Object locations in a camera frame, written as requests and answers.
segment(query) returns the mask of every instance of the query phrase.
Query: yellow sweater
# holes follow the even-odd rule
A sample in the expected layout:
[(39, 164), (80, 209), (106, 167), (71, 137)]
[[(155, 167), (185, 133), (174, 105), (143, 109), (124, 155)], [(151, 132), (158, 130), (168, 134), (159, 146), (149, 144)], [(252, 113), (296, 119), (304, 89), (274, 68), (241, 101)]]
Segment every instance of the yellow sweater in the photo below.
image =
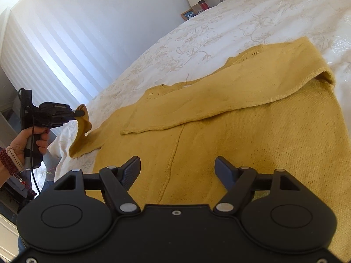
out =
[(348, 260), (351, 153), (334, 83), (305, 37), (255, 46), (205, 78), (147, 90), (88, 136), (88, 118), (79, 118), (70, 155), (101, 148), (95, 173), (139, 156), (141, 174), (129, 193), (141, 207), (213, 206), (226, 193), (214, 172), (220, 155), (259, 173), (284, 168), (336, 213), (330, 249)]

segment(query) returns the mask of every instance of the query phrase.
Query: photograph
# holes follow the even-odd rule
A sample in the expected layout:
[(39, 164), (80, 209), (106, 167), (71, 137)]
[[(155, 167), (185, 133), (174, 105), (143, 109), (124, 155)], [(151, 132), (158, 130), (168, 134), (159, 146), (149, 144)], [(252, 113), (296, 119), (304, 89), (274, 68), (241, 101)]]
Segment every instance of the photograph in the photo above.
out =
[(194, 9), (189, 9), (186, 12), (184, 12), (181, 16), (184, 20), (189, 20), (192, 17), (197, 16), (198, 13)]

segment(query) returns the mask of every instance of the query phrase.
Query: forearm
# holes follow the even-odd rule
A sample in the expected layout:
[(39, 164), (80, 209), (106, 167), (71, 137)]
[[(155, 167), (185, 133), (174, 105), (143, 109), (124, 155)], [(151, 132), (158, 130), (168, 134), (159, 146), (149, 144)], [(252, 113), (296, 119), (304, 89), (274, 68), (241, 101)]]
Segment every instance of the forearm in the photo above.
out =
[(8, 178), (10, 178), (10, 173), (0, 162), (0, 187), (7, 181)]

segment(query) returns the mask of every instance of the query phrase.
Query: finger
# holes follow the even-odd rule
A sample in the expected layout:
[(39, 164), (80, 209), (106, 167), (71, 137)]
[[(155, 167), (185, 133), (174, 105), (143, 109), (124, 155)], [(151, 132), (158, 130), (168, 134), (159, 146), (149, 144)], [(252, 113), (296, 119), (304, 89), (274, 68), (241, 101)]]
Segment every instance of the finger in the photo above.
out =
[[(21, 133), (25, 136), (25, 138), (29, 138), (32, 135), (33, 128), (27, 128), (21, 131)], [(46, 128), (39, 128), (37, 126), (34, 127), (34, 134), (41, 134), (46, 132)]]
[(46, 154), (47, 153), (47, 149), (46, 148), (44, 148), (44, 147), (39, 147), (39, 152), (41, 153), (41, 154)]
[(47, 133), (42, 133), (41, 140), (49, 140), (49, 135)]
[(45, 140), (37, 140), (36, 141), (36, 145), (39, 146), (39, 147), (44, 147), (44, 148), (48, 148), (49, 147), (49, 144)]

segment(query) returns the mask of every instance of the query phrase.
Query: white bedspread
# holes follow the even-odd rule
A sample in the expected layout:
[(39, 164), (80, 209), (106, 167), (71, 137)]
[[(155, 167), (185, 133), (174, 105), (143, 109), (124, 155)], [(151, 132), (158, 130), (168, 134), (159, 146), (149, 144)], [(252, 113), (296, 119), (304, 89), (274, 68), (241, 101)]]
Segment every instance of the white bedspread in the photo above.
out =
[[(351, 132), (351, 0), (226, 0), (161, 38), (92, 100), (87, 108), (93, 129), (150, 87), (206, 76), (249, 47), (301, 36), (336, 74), (336, 95)], [(76, 132), (77, 122), (67, 124), (49, 147), (62, 156), (55, 179), (72, 168), (92, 171), (97, 151), (80, 159), (68, 156)]]

